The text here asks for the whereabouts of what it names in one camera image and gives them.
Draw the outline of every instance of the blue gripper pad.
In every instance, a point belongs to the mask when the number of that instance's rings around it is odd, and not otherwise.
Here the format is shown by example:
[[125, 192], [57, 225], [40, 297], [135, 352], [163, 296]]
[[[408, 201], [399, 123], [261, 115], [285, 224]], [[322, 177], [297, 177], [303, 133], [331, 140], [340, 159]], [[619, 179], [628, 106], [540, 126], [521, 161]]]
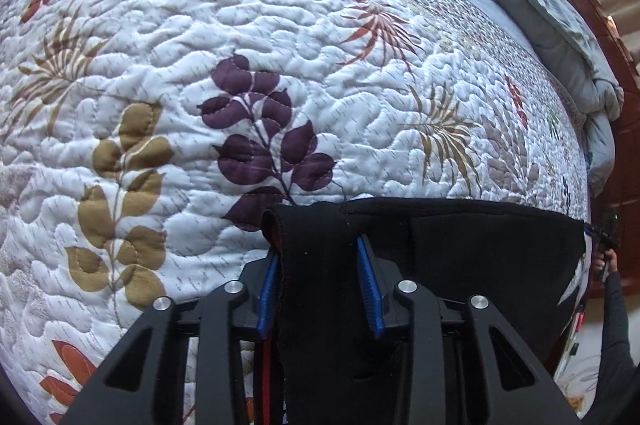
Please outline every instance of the blue gripper pad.
[[278, 256], [271, 254], [271, 262], [264, 277], [264, 284], [258, 298], [257, 331], [261, 339], [266, 340], [276, 316], [278, 303]]
[[360, 283], [362, 300], [367, 313], [367, 322], [375, 338], [379, 339], [385, 331], [382, 294], [380, 293], [376, 276], [373, 273], [367, 246], [361, 237], [358, 238], [357, 248], [358, 282]]

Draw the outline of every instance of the wooden cabinet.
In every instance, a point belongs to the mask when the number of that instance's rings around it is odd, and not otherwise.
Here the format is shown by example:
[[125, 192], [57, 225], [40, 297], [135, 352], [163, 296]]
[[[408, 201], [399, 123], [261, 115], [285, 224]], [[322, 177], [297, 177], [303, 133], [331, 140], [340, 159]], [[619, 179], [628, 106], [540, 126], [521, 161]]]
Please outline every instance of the wooden cabinet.
[[[640, 293], [640, 77], [598, 0], [567, 0], [596, 35], [611, 70], [625, 91], [618, 120], [611, 124], [616, 141], [616, 164], [604, 192], [591, 200], [591, 217], [598, 225], [609, 207], [620, 212], [621, 246], [618, 267], [626, 295]], [[591, 281], [590, 297], [604, 296], [601, 283]]]

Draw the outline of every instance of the white quilt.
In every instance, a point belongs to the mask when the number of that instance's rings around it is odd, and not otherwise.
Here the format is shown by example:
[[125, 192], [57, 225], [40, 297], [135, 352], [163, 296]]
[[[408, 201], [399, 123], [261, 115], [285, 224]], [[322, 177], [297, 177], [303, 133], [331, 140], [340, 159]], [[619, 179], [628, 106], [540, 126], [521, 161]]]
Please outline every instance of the white quilt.
[[43, 423], [155, 297], [263, 257], [266, 204], [588, 216], [584, 119], [491, 0], [0, 0], [0, 20], [0, 361]]

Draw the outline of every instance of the metal screw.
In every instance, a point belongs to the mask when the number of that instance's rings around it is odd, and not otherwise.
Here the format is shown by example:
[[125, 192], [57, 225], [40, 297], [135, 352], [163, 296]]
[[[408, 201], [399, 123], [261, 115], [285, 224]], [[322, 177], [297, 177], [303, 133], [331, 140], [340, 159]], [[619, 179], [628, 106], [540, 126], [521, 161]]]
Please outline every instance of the metal screw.
[[153, 307], [158, 311], [167, 310], [171, 307], [171, 299], [169, 297], [158, 297], [154, 300]]
[[239, 280], [230, 280], [225, 284], [225, 291], [227, 293], [235, 294], [240, 293], [244, 289], [244, 284]]
[[471, 297], [471, 305], [476, 309], [483, 310], [489, 306], [489, 300], [482, 295], [474, 295]]
[[402, 293], [413, 293], [414, 291], [416, 291], [418, 289], [418, 284], [416, 284], [412, 280], [401, 280], [398, 283], [398, 289]]

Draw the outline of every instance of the person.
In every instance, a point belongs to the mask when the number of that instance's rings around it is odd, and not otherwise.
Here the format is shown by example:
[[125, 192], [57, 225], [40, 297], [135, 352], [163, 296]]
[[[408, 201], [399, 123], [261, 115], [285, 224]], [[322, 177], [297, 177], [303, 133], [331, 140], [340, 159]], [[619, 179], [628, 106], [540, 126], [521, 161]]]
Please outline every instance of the person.
[[[622, 294], [618, 258], [616, 252], [605, 252], [609, 259], [609, 273], [604, 280], [604, 322], [602, 325], [602, 348], [596, 396], [588, 413], [582, 418], [585, 425], [626, 425], [638, 423], [628, 421], [628, 409], [636, 407], [640, 394], [640, 367], [635, 367], [629, 344], [629, 322], [625, 299]], [[602, 253], [596, 254], [594, 270], [599, 273], [605, 266]]]

